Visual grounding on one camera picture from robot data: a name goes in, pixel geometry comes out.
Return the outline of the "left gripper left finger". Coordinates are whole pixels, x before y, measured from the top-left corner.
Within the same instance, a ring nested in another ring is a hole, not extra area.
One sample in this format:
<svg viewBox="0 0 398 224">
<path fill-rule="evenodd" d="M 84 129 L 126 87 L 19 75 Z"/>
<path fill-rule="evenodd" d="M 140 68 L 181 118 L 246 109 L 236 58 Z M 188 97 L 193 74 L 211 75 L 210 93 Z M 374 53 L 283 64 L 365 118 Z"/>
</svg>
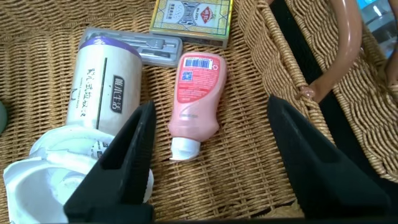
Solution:
<svg viewBox="0 0 398 224">
<path fill-rule="evenodd" d="M 140 105 L 63 206 L 69 223 L 152 223 L 144 203 L 155 141 L 155 104 Z"/>
</svg>

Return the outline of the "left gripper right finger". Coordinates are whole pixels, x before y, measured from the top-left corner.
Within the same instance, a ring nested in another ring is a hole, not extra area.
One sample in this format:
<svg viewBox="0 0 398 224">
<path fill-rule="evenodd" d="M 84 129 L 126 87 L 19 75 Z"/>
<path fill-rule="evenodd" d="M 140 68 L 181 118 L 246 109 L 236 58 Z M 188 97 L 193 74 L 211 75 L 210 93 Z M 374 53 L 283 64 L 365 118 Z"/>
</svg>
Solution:
<svg viewBox="0 0 398 224">
<path fill-rule="evenodd" d="M 390 196 L 288 101 L 270 95 L 267 117 L 306 218 L 393 214 Z"/>
</svg>

